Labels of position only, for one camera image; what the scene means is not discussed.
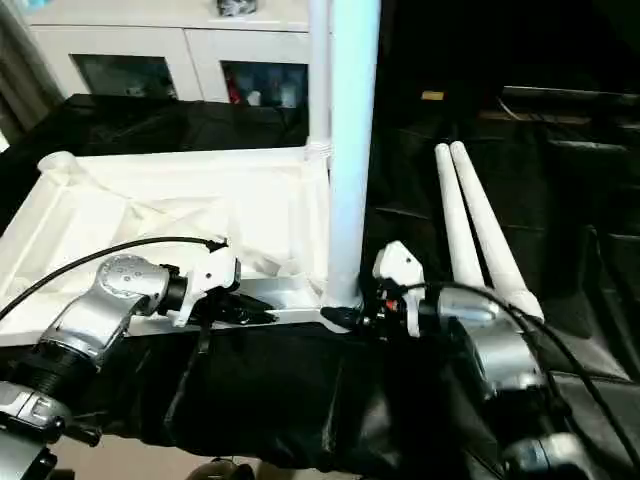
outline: curtain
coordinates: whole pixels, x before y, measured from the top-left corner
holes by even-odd
[[[20,11],[0,0],[0,130],[14,141],[61,101]]]

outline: white vertical post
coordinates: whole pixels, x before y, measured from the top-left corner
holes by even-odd
[[[436,146],[435,151],[453,279],[465,285],[484,287],[480,261],[449,145],[441,143]]]
[[[335,0],[329,275],[324,304],[359,306],[380,0]]]
[[[496,292],[529,315],[543,318],[540,304],[524,283],[464,144],[452,143],[451,154]]]
[[[309,0],[309,142],[328,143],[330,130],[330,31],[331,0]]]

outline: shelf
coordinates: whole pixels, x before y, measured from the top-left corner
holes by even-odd
[[[307,0],[258,0],[258,11],[220,17],[214,0],[51,0],[25,15],[30,25],[308,31]]]

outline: white cabinet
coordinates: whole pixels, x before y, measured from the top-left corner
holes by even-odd
[[[190,29],[186,36],[205,100],[244,102],[258,92],[263,105],[306,102],[307,33]]]
[[[182,29],[43,25],[31,29],[65,96],[202,100]]]
[[[54,0],[26,16],[65,96],[74,93],[297,106],[306,102],[308,0]]]

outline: floor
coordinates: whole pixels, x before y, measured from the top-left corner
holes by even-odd
[[[71,469],[76,480],[185,480],[211,457],[198,457],[177,448],[151,447],[138,440],[105,436],[90,448],[63,438],[52,448],[60,469]],[[257,480],[355,480],[357,476],[317,470],[283,470],[255,458],[233,457],[253,467]]]

